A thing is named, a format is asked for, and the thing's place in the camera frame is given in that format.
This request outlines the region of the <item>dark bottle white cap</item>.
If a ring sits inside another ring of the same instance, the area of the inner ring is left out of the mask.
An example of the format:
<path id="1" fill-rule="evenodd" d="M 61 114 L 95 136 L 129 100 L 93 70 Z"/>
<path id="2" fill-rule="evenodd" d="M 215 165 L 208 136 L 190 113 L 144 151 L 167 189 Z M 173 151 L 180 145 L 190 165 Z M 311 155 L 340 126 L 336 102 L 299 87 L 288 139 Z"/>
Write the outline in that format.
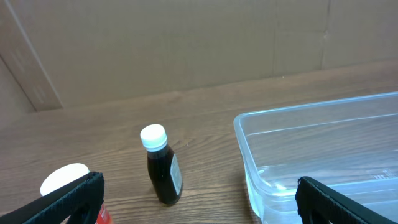
<path id="1" fill-rule="evenodd" d="M 168 144 L 165 128 L 150 124 L 141 130 L 140 138 L 147 151 L 147 170 L 159 201 L 176 204 L 183 190 L 182 173 L 177 156 Z"/>

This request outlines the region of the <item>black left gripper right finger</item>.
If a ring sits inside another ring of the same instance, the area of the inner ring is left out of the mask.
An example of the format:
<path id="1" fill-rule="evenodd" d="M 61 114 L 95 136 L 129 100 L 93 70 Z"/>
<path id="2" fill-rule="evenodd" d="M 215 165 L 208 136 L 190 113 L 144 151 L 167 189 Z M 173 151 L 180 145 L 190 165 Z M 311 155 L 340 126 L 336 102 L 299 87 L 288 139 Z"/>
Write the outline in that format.
<path id="1" fill-rule="evenodd" d="M 295 201 L 303 224 L 397 224 L 308 176 L 298 179 Z"/>

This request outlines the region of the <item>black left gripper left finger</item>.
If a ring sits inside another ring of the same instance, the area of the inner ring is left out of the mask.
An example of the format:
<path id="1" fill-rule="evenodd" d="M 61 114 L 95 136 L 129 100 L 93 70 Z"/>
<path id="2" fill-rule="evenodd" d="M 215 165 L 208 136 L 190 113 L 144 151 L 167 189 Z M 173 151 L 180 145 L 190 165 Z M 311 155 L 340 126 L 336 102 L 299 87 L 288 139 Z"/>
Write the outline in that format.
<path id="1" fill-rule="evenodd" d="M 1 216 L 1 223 L 79 223 L 95 224 L 104 202 L 104 177 L 88 174 Z"/>

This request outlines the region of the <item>red bottle white cap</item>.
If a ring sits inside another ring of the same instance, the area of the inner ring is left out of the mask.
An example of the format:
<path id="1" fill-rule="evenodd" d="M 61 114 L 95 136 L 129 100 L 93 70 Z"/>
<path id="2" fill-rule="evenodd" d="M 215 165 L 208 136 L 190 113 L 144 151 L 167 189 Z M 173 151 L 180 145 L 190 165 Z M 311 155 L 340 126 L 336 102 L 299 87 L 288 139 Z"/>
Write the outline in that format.
<path id="1" fill-rule="evenodd" d="M 41 196 L 45 196 L 59 189 L 60 187 L 63 187 L 64 185 L 67 185 L 70 182 L 73 182 L 74 180 L 88 174 L 89 172 L 89 168 L 82 163 L 65 165 L 52 172 L 43 181 L 40 187 L 40 194 Z M 96 224 L 114 224 L 114 221 L 104 204 L 101 206 Z"/>

